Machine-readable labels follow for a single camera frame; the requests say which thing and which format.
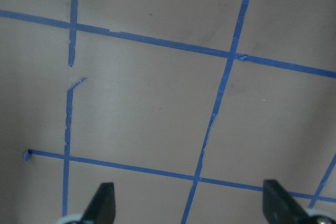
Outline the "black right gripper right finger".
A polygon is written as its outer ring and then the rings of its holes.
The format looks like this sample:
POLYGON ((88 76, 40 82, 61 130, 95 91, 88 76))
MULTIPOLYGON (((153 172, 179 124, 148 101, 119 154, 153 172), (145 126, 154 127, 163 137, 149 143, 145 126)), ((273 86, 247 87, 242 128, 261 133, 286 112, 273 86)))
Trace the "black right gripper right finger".
POLYGON ((270 224, 305 223, 310 218, 275 179, 263 181, 262 203, 264 217, 270 224))

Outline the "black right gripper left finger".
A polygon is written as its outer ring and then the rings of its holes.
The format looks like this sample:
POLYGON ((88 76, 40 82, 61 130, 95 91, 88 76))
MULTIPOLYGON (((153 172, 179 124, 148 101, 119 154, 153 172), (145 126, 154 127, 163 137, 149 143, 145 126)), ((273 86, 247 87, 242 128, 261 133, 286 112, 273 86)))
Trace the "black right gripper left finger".
POLYGON ((79 223, 113 224, 116 216, 114 183, 101 183, 79 223))

